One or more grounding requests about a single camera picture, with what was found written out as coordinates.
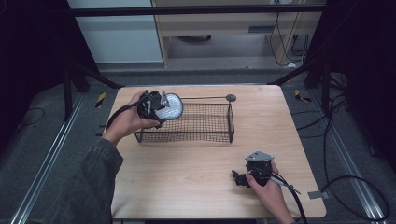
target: sleeve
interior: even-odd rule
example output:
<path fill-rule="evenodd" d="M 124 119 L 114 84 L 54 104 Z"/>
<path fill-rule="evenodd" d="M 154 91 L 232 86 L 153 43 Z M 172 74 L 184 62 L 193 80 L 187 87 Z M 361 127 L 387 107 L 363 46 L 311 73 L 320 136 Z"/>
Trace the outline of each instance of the sleeve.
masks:
<path fill-rule="evenodd" d="M 99 139 L 66 181 L 45 223 L 111 223 L 115 178 L 122 161 L 112 143 Z"/>

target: black cable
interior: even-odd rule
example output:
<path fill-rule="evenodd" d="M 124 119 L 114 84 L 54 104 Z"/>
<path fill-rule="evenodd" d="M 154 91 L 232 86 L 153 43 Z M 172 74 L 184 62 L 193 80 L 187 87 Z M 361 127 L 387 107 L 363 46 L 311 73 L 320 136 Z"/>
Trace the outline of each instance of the black cable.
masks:
<path fill-rule="evenodd" d="M 326 118 L 327 118 L 327 115 L 323 115 L 323 117 L 321 117 L 320 119 L 317 119 L 317 120 L 315 120 L 314 122 L 309 123 L 309 124 L 307 124 L 307 125 L 305 125 L 305 126 L 303 126 L 303 127 L 297 128 L 297 131 L 300 131 L 300 130 L 302 130 L 302 129 L 309 128 L 309 127 L 315 125 L 316 123 L 318 123 L 318 122 L 320 122 L 321 120 L 326 119 Z"/>
<path fill-rule="evenodd" d="M 279 22 L 278 22 L 278 21 L 279 21 L 279 12 L 276 13 L 276 22 L 275 22 L 275 25 L 274 25 L 274 29 L 273 29 L 273 31 L 271 32 L 271 35 L 270 35 L 270 47 L 271 47 L 271 50 L 272 50 L 272 52 L 273 52 L 273 54 L 274 54 L 274 56 L 275 56 L 276 54 L 275 54 L 275 51 L 274 51 L 274 48 L 273 48 L 273 45 L 272 45 L 272 37 L 273 37 L 274 31 L 275 31 L 275 29 L 276 29 L 276 27 L 277 27 L 277 31 L 278 31 L 278 33 L 279 33 L 279 39 L 280 39 L 280 42 L 281 42 L 281 44 L 282 44 L 284 54 L 285 54 L 286 57 L 290 60 L 291 63 L 297 63 L 297 62 L 299 62 L 300 60 L 291 59 L 291 58 L 288 56 L 288 53 L 286 52 L 286 47 L 285 47 L 285 44 L 284 44 L 284 42 L 283 42 L 283 38 L 282 38 L 282 36 L 281 36 L 281 34 L 280 34 Z M 287 65 L 287 63 L 286 63 L 286 64 L 282 64 L 282 63 L 278 62 L 276 57 L 275 57 L 275 61 L 276 61 L 276 63 L 277 63 L 278 65 L 281 65 L 281 66 Z"/>
<path fill-rule="evenodd" d="M 287 187 L 289 189 L 291 195 L 294 198 L 294 201 L 297 203 L 298 209 L 300 211 L 301 219 L 303 220 L 304 224 L 307 224 L 308 221 L 306 219 L 306 215 L 305 215 L 305 211 L 303 209 L 303 205 L 301 204 L 300 198 L 297 195 L 298 191 L 294 188 L 294 186 L 293 185 L 289 185 L 288 182 L 286 181 L 286 179 L 282 175 L 278 174 L 277 172 L 275 172 L 273 170 L 271 170 L 271 172 L 269 172 L 267 170 L 263 170 L 263 169 L 260 169 L 260 168 L 257 168 L 257 167 L 254 167 L 254 169 L 258 170 L 260 172 L 266 173 L 268 175 L 271 175 L 271 177 L 279 180 L 280 182 L 282 182 L 284 184 L 285 187 Z"/>
<path fill-rule="evenodd" d="M 333 179 L 332 181 L 329 180 L 329 174 L 328 174 L 328 169 L 327 169 L 327 147 L 326 147 L 326 140 L 327 140 L 327 134 L 330 130 L 330 128 L 332 127 L 332 112 L 334 111 L 334 109 L 336 109 L 337 107 L 340 107 L 340 105 L 343 105 L 343 103 L 346 100 L 343 100 L 341 102 L 339 102 L 338 104 L 334 105 L 335 99 L 338 97 L 343 96 L 344 94 L 340 94 L 337 97 L 334 98 L 334 100 L 332 101 L 331 104 L 331 109 L 330 109 L 330 113 L 328 114 L 328 123 L 326 125 L 326 129 L 325 129 L 325 133 L 324 133 L 324 138 L 323 138 L 323 167 L 324 167 L 324 173 L 325 173 L 325 178 L 326 178 L 326 185 L 322 188 L 321 192 L 323 193 L 323 191 L 325 189 L 329 189 L 332 193 L 332 195 L 334 196 L 334 198 L 336 199 L 337 202 L 339 202 L 341 205 L 343 205 L 345 207 L 345 209 L 349 212 L 351 212 L 352 214 L 356 215 L 357 217 L 360 217 L 362 219 L 368 220 L 368 221 L 384 221 L 389 217 L 389 213 L 390 213 L 390 207 L 389 207 L 389 202 L 386 200 L 385 196 L 382 194 L 382 192 L 371 182 L 369 182 L 368 180 L 365 180 L 361 177 L 358 176 L 354 176 L 354 175 L 341 175 L 339 177 L 336 177 L 335 179 Z M 345 178 L 354 178 L 354 179 L 359 179 L 360 181 L 363 181 L 367 184 L 370 185 L 370 187 L 372 189 L 374 189 L 378 195 L 381 197 L 381 199 L 384 201 L 385 206 L 387 208 L 387 213 L 381 217 L 381 218 L 369 218 L 366 217 L 364 215 L 359 214 L 358 212 L 356 212 L 355 210 L 353 210 L 352 208 L 350 208 L 349 206 L 347 206 L 335 193 L 334 190 L 331 187 L 331 184 L 340 180 L 340 179 L 345 179 Z"/>
<path fill-rule="evenodd" d="M 292 115 L 298 115 L 298 114 L 313 113 L 313 112 L 317 112 L 318 113 L 317 110 L 305 110 L 305 111 L 294 112 L 294 113 L 291 113 L 291 114 Z"/>
<path fill-rule="evenodd" d="M 320 134 L 320 135 L 300 136 L 300 138 L 316 138 L 316 137 L 321 137 L 321 136 L 324 136 L 324 133 L 323 133 L 323 134 Z"/>
<path fill-rule="evenodd" d="M 111 124 L 113 123 L 114 119 L 116 119 L 116 117 L 117 117 L 120 113 L 122 113 L 122 112 L 124 112 L 125 110 L 128 110 L 128 109 L 130 109 L 130 108 L 132 108 L 132 107 L 134 107 L 134 106 L 137 106 L 137 105 L 140 104 L 140 103 L 143 103 L 143 102 L 147 101 L 147 98 L 148 98 L 148 97 L 149 97 L 149 94 L 146 94 L 146 95 L 144 95 L 143 97 L 141 97 L 138 101 L 134 102 L 133 104 L 130 104 L 130 105 L 123 105 L 120 109 L 118 109 L 116 112 L 114 112 L 114 114 L 110 117 L 110 119 L 109 119 L 108 122 L 107 122 L 106 129 L 108 129 L 108 128 L 111 126 Z"/>
<path fill-rule="evenodd" d="M 349 212 L 353 213 L 353 214 L 356 215 L 357 217 L 363 218 L 363 219 L 368 220 L 368 221 L 376 221 L 376 222 L 378 222 L 378 221 L 385 221 L 385 220 L 389 217 L 389 214 L 390 214 L 390 205 L 389 205 L 389 202 L 387 201 L 385 195 L 384 195 L 384 194 L 381 192 L 381 190 L 379 190 L 373 183 L 371 183 L 370 181 L 368 181 L 368 180 L 366 180 L 366 179 L 364 179 L 364 178 L 361 178 L 361 177 L 359 177 L 359 176 L 355 176 L 355 175 L 341 175 L 341 176 L 338 176 L 338 177 L 336 177 L 335 179 L 333 179 L 332 181 L 329 181 L 329 182 L 320 190 L 320 192 L 323 193 L 323 191 L 324 191 L 325 189 L 329 188 L 333 183 L 335 183 L 335 182 L 337 182 L 337 181 L 339 181 L 339 180 L 342 180 L 342 179 L 357 179 L 357 180 L 359 180 L 359 181 L 362 181 L 362 182 L 368 184 L 368 185 L 370 186 L 370 188 L 372 188 L 372 189 L 374 189 L 374 190 L 376 191 L 376 193 L 377 193 L 377 194 L 379 195 L 379 197 L 382 199 L 382 201 L 384 202 L 384 204 L 385 204 L 385 206 L 386 206 L 386 208 L 387 208 L 387 209 L 386 209 L 386 211 L 387 211 L 386 214 L 385 214 L 383 217 L 381 217 L 381 218 L 370 218 L 370 217 L 366 217 L 366 216 L 361 215 L 361 214 L 359 214 L 358 212 L 354 211 L 353 209 L 351 209 L 349 206 L 347 206 L 345 203 L 343 203 L 341 200 L 339 200 L 339 198 L 337 198 L 336 195 L 335 195 L 334 193 L 332 193 L 332 194 L 334 195 L 334 197 L 336 197 L 336 199 L 339 200 L 338 202 L 339 202 L 341 205 L 343 205 Z"/>
<path fill-rule="evenodd" d="M 30 122 L 30 123 L 22 123 L 21 126 L 28 126 L 28 125 L 36 124 L 37 122 L 39 122 L 40 120 L 42 120 L 44 118 L 44 115 L 46 115 L 46 111 L 42 108 L 35 107 L 35 108 L 28 109 L 28 111 L 30 111 L 30 110 L 41 110 L 41 112 L 42 112 L 41 117 L 35 121 Z"/>

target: person's right hand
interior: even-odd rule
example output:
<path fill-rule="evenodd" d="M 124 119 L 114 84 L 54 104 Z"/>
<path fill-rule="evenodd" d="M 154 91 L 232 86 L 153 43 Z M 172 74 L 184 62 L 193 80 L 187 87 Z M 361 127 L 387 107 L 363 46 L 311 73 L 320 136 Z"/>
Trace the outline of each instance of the person's right hand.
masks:
<path fill-rule="evenodd" d="M 128 104 L 131 105 L 137 102 L 144 93 L 145 91 L 136 93 Z M 140 118 L 136 107 L 133 106 L 132 108 L 120 113 L 102 137 L 116 146 L 121 138 L 136 132 L 136 130 L 141 128 L 151 128 L 159 124 L 160 122 L 155 119 Z"/>
<path fill-rule="evenodd" d="M 272 170 L 279 174 L 274 161 L 271 161 L 271 166 Z M 262 187 L 256 182 L 254 177 L 249 174 L 247 174 L 247 182 L 253 188 L 265 209 L 271 213 L 278 223 L 290 224 L 294 222 L 286 206 L 285 199 L 283 198 L 282 189 L 276 182 L 268 180 L 267 184 Z"/>

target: black pole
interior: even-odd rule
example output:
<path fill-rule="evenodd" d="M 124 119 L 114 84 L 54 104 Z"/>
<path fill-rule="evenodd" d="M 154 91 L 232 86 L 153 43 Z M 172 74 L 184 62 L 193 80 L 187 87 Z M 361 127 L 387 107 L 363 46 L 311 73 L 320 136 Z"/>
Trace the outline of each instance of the black pole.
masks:
<path fill-rule="evenodd" d="M 260 12 L 318 12 L 328 9 L 326 4 L 244 5 L 244 6 L 196 6 L 196 7 L 117 7 L 76 8 L 70 10 L 49 10 L 46 13 L 68 14 L 74 17 L 142 16 L 176 14 L 219 14 Z"/>

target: black wire basket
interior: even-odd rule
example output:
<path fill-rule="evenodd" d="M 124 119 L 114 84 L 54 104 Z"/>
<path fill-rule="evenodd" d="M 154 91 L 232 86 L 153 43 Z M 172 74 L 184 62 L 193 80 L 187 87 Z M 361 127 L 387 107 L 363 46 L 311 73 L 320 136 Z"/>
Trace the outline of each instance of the black wire basket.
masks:
<path fill-rule="evenodd" d="M 228 103 L 210 103 L 213 98 L 223 98 Z M 134 135 L 142 142 L 214 141 L 233 142 L 233 109 L 231 102 L 236 98 L 227 97 L 181 98 L 183 115 L 166 121 L 159 129 L 140 129 Z"/>

